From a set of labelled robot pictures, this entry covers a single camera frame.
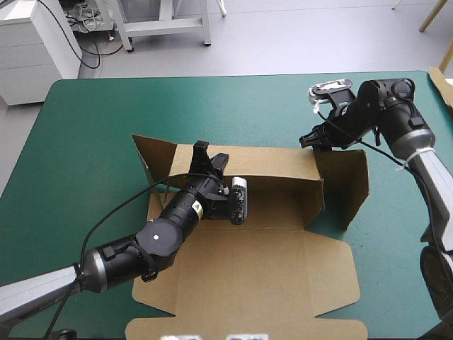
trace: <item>green tabletop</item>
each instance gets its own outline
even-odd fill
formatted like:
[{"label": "green tabletop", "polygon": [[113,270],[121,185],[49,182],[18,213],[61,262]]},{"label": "green tabletop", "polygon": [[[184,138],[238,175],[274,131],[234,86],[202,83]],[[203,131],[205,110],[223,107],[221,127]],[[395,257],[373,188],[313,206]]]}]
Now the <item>green tabletop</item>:
[{"label": "green tabletop", "polygon": [[[320,123],[307,88],[345,77],[355,90],[367,79],[412,78],[415,103],[437,135],[437,153],[453,169],[453,120],[425,72],[58,81],[0,199],[0,284],[76,261],[89,228],[146,186],[131,134],[297,148],[299,137]],[[406,172],[379,154],[367,156],[370,194],[349,230],[338,227],[338,209],[328,197],[327,211],[310,226],[351,245],[362,292],[359,302],[323,317],[360,319],[371,337],[419,336],[438,321],[418,264],[428,215]],[[147,200],[122,209],[91,245],[138,231]],[[131,319],[164,315],[135,302],[131,289],[132,282],[73,297],[55,329],[120,337]],[[54,311],[18,325],[11,335],[42,336]]]}]

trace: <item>black robotic arm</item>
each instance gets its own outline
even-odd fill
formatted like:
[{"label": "black robotic arm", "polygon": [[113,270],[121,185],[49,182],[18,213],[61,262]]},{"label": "black robotic arm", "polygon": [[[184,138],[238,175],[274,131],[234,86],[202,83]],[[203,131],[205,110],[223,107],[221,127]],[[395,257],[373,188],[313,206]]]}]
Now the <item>black robotic arm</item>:
[{"label": "black robotic arm", "polygon": [[[247,217],[247,182],[233,177],[228,188],[224,169],[229,156],[221,153],[210,159],[207,146],[202,141],[193,146],[186,185],[159,218],[146,223],[138,233],[90,249],[73,266],[0,287],[0,340],[7,338],[12,326],[63,300],[65,295],[84,290],[102,293],[138,276],[143,281],[154,280],[173,264],[181,245],[201,219],[242,224]],[[71,331],[56,336],[74,337]]]},{"label": "black robotic arm", "polygon": [[[349,79],[317,84],[309,89],[309,100],[324,123],[299,141],[302,147],[330,150],[362,143],[362,136],[374,133],[376,145],[382,135],[392,154],[385,154],[413,174],[430,213],[430,225],[421,241],[420,267],[432,302],[442,322],[423,339],[453,339],[453,177],[433,149],[435,136],[413,104],[415,84],[410,79],[365,81],[357,92]],[[330,103],[327,118],[320,103]]]}]

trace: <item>zip tie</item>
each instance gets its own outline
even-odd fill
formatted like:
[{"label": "zip tie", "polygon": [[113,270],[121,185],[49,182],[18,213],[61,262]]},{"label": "zip tie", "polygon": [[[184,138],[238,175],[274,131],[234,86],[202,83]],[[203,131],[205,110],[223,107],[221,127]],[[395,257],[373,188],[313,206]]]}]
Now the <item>zip tie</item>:
[{"label": "zip tie", "polygon": [[406,166],[409,164],[409,162],[412,160],[412,158],[414,158],[415,156],[418,156],[419,154],[424,154],[425,152],[429,152],[429,151],[435,152],[435,150],[432,147],[424,147],[422,149],[418,149],[411,156],[409,156],[407,158],[407,160],[404,161],[403,165],[398,166],[395,169],[395,171],[404,170],[404,168],[406,168]]},{"label": "zip tie", "polygon": [[314,107],[313,107],[313,112],[315,115],[317,115],[320,110],[319,110],[319,101],[316,101],[315,104],[314,104]]}]

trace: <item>white floor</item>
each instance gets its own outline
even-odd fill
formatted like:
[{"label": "white floor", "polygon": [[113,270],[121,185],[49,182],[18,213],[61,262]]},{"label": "white floor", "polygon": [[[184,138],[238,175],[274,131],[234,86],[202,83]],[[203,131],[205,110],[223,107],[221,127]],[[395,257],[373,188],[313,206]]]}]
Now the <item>white floor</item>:
[{"label": "white floor", "polygon": [[[156,0],[124,1],[130,21],[154,18]],[[133,53],[103,58],[95,71],[81,67],[81,78],[222,76],[325,72],[401,71],[440,63],[453,37],[453,5],[448,4],[425,33],[418,27],[435,0],[225,0],[222,18],[209,0],[212,46],[202,34],[134,39]],[[199,11],[185,0],[180,16]],[[104,52],[108,43],[97,36]],[[86,37],[82,45],[92,48]],[[92,57],[86,62],[95,63]],[[446,75],[453,77],[453,66]],[[0,101],[0,194],[40,110],[40,104],[7,107]]]}]

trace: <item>cardboard box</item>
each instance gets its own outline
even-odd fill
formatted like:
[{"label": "cardboard box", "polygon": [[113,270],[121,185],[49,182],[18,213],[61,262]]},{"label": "cardboard box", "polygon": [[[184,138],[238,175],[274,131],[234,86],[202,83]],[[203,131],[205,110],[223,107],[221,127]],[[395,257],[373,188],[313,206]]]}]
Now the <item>cardboard box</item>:
[{"label": "cardboard box", "polygon": [[[134,141],[151,182],[189,169],[192,145],[141,136]],[[137,279],[134,299],[175,317],[134,319],[127,338],[366,339],[357,320],[316,318],[356,302],[360,289],[349,245],[304,230],[321,212],[324,190],[342,193],[339,227],[347,227],[368,195],[365,153],[209,146],[211,157],[218,152],[230,156],[227,182],[232,176],[248,180],[248,219],[240,226],[200,221],[171,268],[151,283]],[[149,218],[171,195],[151,195]]]},{"label": "cardboard box", "polygon": [[450,111],[453,106],[453,85],[451,79],[445,79],[445,75],[438,67],[430,67],[430,78],[434,85],[439,90],[440,95],[444,99],[445,104],[449,106]]}]

